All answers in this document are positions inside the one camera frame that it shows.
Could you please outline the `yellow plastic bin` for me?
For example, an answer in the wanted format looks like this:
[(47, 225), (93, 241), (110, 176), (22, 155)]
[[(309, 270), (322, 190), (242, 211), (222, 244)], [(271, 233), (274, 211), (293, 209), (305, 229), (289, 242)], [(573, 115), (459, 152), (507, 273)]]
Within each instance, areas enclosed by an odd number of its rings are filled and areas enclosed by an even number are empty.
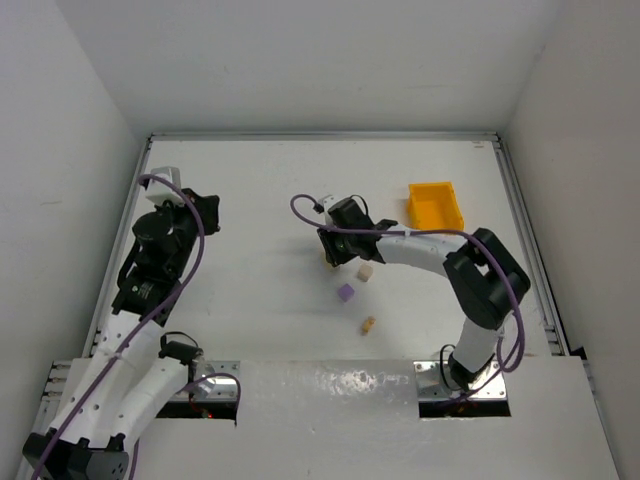
[(417, 230), (463, 230), (464, 219), (451, 182), (408, 185), (409, 225)]

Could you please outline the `long light wood block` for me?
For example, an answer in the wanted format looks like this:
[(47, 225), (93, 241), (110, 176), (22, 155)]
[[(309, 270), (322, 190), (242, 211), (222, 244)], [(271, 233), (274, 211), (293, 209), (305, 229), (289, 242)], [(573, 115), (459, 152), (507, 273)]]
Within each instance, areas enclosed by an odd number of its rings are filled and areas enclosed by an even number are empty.
[(335, 269), (335, 267), (332, 265), (332, 263), (328, 260), (327, 256), (325, 253), (321, 253), (320, 254), (321, 260), (323, 265), (325, 266), (326, 269), (332, 271)]

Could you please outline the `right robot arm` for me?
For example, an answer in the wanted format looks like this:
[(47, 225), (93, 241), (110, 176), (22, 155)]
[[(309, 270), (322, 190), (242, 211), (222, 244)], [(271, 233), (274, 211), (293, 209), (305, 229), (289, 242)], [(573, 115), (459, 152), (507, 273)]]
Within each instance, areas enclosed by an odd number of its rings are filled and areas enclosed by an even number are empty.
[(520, 303), (531, 281), (492, 231), (427, 233), (389, 219), (375, 223), (351, 197), (326, 196), (313, 209), (325, 217), (317, 233), (332, 266), (359, 258), (421, 269), (450, 282), (465, 320), (449, 356), (446, 381), (468, 391), (493, 359), (505, 372), (509, 370), (508, 358), (501, 352), (500, 332), (510, 315), (518, 326), (514, 362), (521, 361), (524, 326)]

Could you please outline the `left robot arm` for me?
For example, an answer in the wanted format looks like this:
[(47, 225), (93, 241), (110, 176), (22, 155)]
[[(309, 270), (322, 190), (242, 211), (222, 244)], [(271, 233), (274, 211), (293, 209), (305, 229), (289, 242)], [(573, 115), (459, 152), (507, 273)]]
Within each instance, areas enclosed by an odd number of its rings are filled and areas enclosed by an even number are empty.
[(81, 380), (45, 433), (23, 446), (35, 479), (124, 478), (144, 430), (193, 377), (200, 349), (163, 337), (205, 237), (220, 229), (220, 199), (185, 188), (154, 203), (132, 226), (111, 313)]

